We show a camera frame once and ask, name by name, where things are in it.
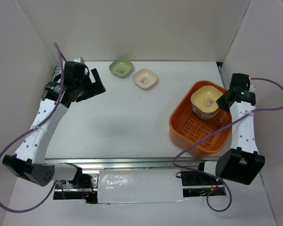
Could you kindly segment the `yellow square plate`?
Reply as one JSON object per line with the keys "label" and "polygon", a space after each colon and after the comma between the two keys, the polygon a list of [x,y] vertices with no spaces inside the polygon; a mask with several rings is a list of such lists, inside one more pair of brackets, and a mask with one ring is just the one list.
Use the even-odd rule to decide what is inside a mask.
{"label": "yellow square plate", "polygon": [[220,110],[216,101],[222,95],[222,91],[213,86],[206,85],[191,95],[191,103],[203,115],[213,115]]}

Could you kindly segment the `brown plate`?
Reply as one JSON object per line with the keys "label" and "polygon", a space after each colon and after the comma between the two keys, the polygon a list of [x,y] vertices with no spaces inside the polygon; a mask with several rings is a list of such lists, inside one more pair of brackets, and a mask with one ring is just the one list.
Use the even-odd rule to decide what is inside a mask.
{"label": "brown plate", "polygon": [[203,113],[202,111],[200,111],[199,109],[193,107],[192,111],[202,120],[211,120],[212,118],[214,118],[219,112],[220,109],[217,109],[215,112],[213,113]]}

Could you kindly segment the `orange plastic bin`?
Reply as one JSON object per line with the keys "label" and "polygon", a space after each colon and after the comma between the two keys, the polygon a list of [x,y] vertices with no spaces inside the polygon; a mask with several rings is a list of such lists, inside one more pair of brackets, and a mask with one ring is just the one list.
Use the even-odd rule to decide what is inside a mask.
{"label": "orange plastic bin", "polygon": [[[211,85],[222,93],[226,92],[225,88],[213,82],[198,81],[190,88],[169,118],[169,137],[183,150],[232,122],[231,114],[223,110],[210,120],[201,119],[192,110],[192,94],[206,85]],[[190,149],[188,153],[200,159],[218,153],[225,146],[231,132],[232,128],[227,128]]]}

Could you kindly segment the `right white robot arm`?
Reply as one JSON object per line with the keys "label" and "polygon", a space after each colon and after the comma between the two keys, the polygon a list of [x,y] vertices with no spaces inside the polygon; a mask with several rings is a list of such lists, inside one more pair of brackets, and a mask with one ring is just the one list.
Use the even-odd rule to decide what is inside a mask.
{"label": "right white robot arm", "polygon": [[218,106],[231,114],[232,141],[230,149],[216,163],[218,178],[250,185],[265,164],[265,157],[258,153],[254,133],[256,96],[250,91],[247,74],[234,73],[229,89],[216,101]]}

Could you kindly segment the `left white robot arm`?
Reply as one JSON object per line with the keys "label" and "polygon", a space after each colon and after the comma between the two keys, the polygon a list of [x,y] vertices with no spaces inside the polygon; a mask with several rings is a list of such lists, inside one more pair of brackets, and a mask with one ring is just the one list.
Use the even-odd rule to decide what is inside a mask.
{"label": "left white robot arm", "polygon": [[37,115],[29,133],[13,155],[2,160],[14,175],[40,186],[64,180],[73,188],[83,184],[82,168],[72,163],[46,164],[52,136],[72,102],[80,102],[106,91],[97,69],[67,61],[61,73],[44,87]]}

